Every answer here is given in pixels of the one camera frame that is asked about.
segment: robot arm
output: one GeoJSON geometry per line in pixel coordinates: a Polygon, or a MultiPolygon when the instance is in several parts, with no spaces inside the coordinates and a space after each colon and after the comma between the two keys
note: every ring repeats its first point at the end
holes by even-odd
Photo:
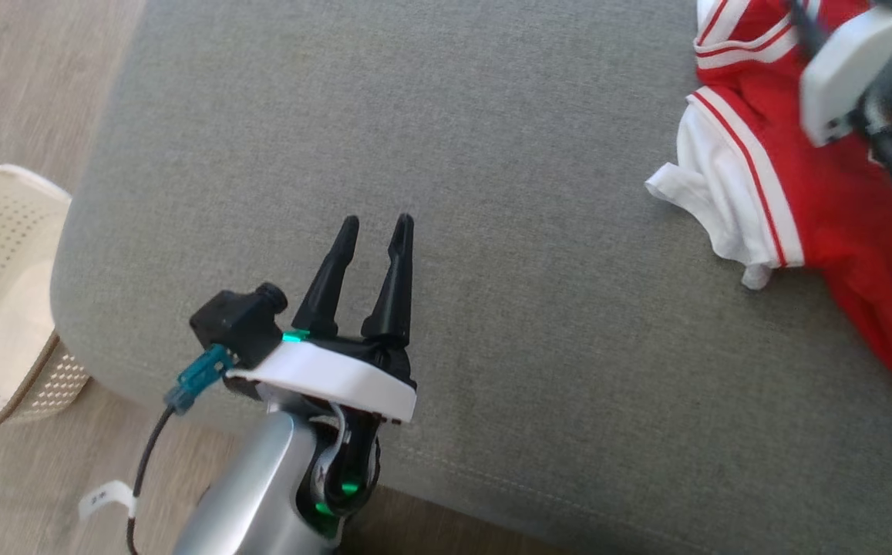
{"type": "Polygon", "coordinates": [[[190,319],[204,348],[223,345],[237,358],[227,387],[263,401],[268,415],[203,496],[174,553],[331,553],[344,521],[367,503],[379,477],[379,426],[409,422],[415,407],[404,351],[414,221],[399,218],[374,313],[361,338],[345,338],[334,317],[358,226],[356,217],[343,222],[293,331],[274,322],[288,303],[270,284],[223,291],[190,319]]]}
{"type": "Polygon", "coordinates": [[[833,34],[808,18],[798,0],[792,17],[811,57],[800,86],[809,140],[823,146],[856,130],[892,177],[892,0],[879,1],[833,34]]]}

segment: black cable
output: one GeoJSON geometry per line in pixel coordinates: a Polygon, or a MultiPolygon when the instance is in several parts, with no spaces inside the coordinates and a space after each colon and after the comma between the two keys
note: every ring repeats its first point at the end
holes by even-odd
{"type": "MultiPolygon", "coordinates": [[[[154,425],[154,429],[150,433],[150,438],[147,439],[147,446],[143,449],[143,453],[140,454],[138,474],[136,474],[136,478],[134,478],[135,501],[140,498],[140,486],[143,485],[143,474],[147,470],[147,461],[150,460],[150,453],[154,450],[154,443],[157,443],[157,436],[163,431],[164,425],[168,424],[168,419],[171,418],[171,415],[173,414],[175,414],[175,408],[168,405],[164,409],[164,412],[161,413],[161,418],[157,419],[157,424],[154,425]]],[[[131,555],[138,555],[138,552],[134,547],[134,517],[132,516],[127,519],[127,550],[131,555]]]]}

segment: gray fabric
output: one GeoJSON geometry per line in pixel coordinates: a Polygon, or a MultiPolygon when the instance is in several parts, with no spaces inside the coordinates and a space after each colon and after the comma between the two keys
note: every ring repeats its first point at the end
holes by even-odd
{"type": "Polygon", "coordinates": [[[382,432],[386,485],[578,550],[892,552],[892,375],[817,277],[745,291],[642,186],[674,158],[693,20],[150,1],[62,239],[62,337],[157,404],[198,355],[188,316],[263,280],[300,302],[346,214],[354,333],[407,210],[419,406],[382,432]]]}

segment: laundry basket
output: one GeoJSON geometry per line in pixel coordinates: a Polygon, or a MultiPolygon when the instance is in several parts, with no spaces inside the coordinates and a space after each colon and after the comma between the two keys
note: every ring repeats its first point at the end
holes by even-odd
{"type": "Polygon", "coordinates": [[[55,414],[86,384],[48,299],[70,200],[36,173],[0,166],[0,424],[55,414]]]}

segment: blue cable connector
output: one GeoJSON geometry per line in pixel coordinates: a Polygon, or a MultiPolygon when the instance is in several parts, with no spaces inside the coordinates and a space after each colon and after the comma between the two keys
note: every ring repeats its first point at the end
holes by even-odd
{"type": "Polygon", "coordinates": [[[164,394],[164,404],[184,415],[192,408],[199,394],[217,382],[228,369],[234,367],[230,352],[223,345],[212,345],[178,375],[178,385],[164,394]]]}

